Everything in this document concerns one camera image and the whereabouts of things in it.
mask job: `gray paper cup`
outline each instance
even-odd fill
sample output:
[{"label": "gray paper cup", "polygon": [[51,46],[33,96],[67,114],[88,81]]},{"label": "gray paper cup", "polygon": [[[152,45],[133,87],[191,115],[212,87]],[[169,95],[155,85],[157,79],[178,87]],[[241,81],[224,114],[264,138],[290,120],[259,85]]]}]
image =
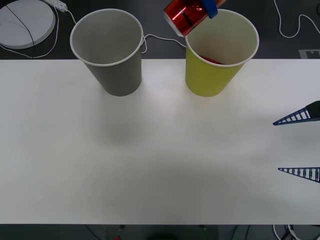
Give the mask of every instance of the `gray paper cup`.
[{"label": "gray paper cup", "polygon": [[143,28],[132,14],[102,9],[74,26],[70,46],[108,93],[126,96],[141,83],[143,39]]}]

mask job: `yellow paper cup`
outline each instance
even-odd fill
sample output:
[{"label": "yellow paper cup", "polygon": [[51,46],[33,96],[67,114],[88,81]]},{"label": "yellow paper cup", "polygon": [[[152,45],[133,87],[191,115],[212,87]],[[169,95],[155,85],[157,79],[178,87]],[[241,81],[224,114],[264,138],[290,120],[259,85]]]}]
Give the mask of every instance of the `yellow paper cup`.
[{"label": "yellow paper cup", "polygon": [[213,19],[207,17],[185,40],[185,82],[202,97],[219,94],[259,47],[255,26],[244,16],[224,9]]}]

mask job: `dark floor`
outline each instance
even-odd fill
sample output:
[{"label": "dark floor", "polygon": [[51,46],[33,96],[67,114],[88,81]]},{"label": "dark floor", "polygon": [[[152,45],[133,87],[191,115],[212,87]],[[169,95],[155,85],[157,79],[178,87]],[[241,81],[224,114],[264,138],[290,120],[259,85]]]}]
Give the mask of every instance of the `dark floor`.
[{"label": "dark floor", "polygon": [[[166,240],[231,240],[234,225],[205,226],[197,225],[126,225],[119,231],[118,225],[90,225],[90,229],[101,240],[155,240],[165,236]],[[233,240],[245,240],[248,226],[240,225]],[[277,225],[280,237],[285,233],[283,225]],[[297,237],[314,240],[320,235],[320,227],[295,225]],[[97,240],[84,225],[0,225],[0,240]],[[247,240],[277,240],[271,225],[252,225]]]}]

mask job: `white device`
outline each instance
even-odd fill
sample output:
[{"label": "white device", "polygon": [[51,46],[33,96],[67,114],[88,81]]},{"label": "white device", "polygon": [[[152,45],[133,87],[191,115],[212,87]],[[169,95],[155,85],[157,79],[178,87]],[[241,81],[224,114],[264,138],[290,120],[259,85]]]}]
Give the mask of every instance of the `white device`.
[{"label": "white device", "polygon": [[49,4],[51,7],[55,7],[60,12],[65,12],[68,9],[67,5],[60,0],[42,0],[42,1]]},{"label": "white device", "polygon": [[[18,0],[7,6],[29,29],[34,45],[45,40],[55,27],[55,14],[43,1]],[[6,6],[0,9],[0,45],[9,49],[32,47],[28,30],[14,14]]]}]

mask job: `paper cup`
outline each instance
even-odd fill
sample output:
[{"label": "paper cup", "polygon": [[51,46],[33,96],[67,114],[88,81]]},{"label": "paper cup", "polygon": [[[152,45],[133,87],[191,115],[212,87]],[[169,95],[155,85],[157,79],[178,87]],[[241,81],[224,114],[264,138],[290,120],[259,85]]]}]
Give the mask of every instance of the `paper cup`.
[{"label": "paper cup", "polygon": [[244,16],[224,9],[213,19],[207,17],[185,39],[185,82],[202,97],[219,94],[259,47],[255,26]]},{"label": "paper cup", "polygon": [[126,96],[141,83],[143,39],[143,28],[133,15],[102,9],[84,16],[74,26],[70,45],[108,93]]}]

